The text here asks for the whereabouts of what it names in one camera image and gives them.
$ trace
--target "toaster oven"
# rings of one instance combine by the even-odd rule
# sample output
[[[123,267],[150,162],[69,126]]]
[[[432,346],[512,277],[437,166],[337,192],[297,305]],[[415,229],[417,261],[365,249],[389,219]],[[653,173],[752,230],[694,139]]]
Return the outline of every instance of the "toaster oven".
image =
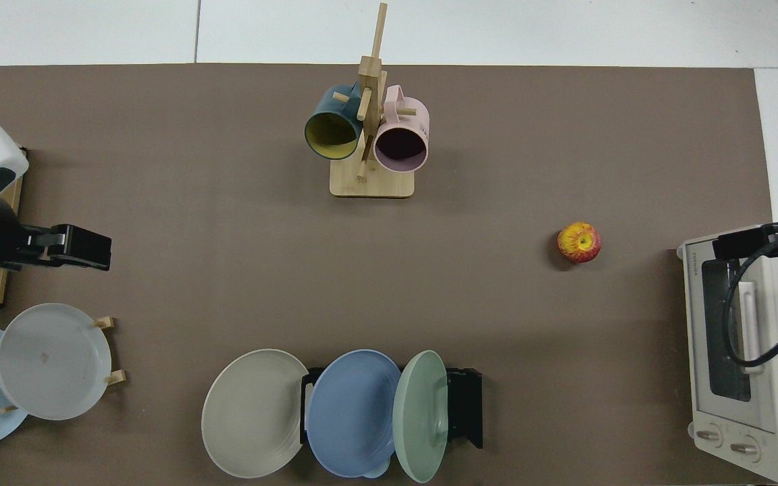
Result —
[[[744,360],[777,344],[778,258],[750,265],[735,289],[732,311],[723,316],[723,308],[746,253],[777,232],[778,223],[759,225],[688,240],[678,248],[692,386],[689,434],[698,449],[776,482],[778,356],[760,366],[738,365],[726,351],[723,317]]]

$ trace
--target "oven knob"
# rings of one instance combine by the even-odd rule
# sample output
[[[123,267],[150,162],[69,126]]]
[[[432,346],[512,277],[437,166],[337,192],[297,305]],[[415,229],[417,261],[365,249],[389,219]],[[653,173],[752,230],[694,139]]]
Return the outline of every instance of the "oven knob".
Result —
[[[762,452],[760,452],[760,449],[758,448],[758,443],[750,436],[744,437],[744,443],[733,443],[731,445],[731,450],[734,450],[734,452],[737,452],[738,454],[745,455],[746,458],[753,462],[758,462],[762,458]]]
[[[719,431],[719,427],[714,424],[707,424],[707,428],[701,431],[695,431],[695,437],[701,440],[707,440],[712,443],[714,447],[722,447],[722,433]]]

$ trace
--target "oven door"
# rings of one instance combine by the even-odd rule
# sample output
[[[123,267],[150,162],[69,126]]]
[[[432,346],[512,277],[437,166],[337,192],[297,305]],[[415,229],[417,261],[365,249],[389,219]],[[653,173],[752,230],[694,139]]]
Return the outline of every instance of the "oven door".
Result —
[[[744,370],[728,357],[722,336],[722,310],[725,293],[739,261],[717,261],[713,256],[711,240],[691,243],[685,247],[690,308],[690,336],[692,366],[695,372],[695,403],[698,410],[730,421],[775,433],[773,400],[771,396],[772,369],[768,364],[759,369]],[[770,323],[772,302],[770,296],[768,262],[756,261],[744,274],[741,282],[750,282],[754,289],[754,312],[738,304],[732,312],[732,333],[738,350],[743,348],[744,335],[756,339],[761,350],[770,343],[765,338]]]

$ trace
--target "pink mug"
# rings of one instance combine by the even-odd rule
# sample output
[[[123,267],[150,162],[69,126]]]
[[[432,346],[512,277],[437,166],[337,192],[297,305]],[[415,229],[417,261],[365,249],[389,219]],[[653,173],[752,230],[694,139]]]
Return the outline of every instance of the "pink mug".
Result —
[[[412,172],[428,160],[428,109],[419,99],[405,98],[401,86],[386,89],[386,119],[374,136],[374,157],[392,172]]]

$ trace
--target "black cable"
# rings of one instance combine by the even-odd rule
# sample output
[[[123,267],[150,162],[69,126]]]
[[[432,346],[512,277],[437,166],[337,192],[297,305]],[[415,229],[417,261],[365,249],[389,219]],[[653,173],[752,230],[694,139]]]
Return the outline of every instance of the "black cable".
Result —
[[[762,356],[759,356],[754,360],[744,360],[737,355],[737,350],[734,348],[734,342],[732,341],[733,338],[731,335],[731,303],[734,301],[734,292],[737,289],[737,284],[754,261],[762,256],[768,256],[777,250],[778,238],[769,242],[767,245],[760,247],[756,252],[753,252],[748,256],[746,261],[743,262],[743,265],[740,265],[740,268],[737,269],[737,273],[731,278],[731,281],[729,281],[728,290],[726,290],[725,293],[725,308],[722,310],[722,332],[723,339],[725,340],[725,349],[728,351],[728,356],[731,357],[732,361],[742,367],[760,366],[773,359],[773,357],[778,354],[777,342],[772,348],[769,348],[769,350],[763,353]]]

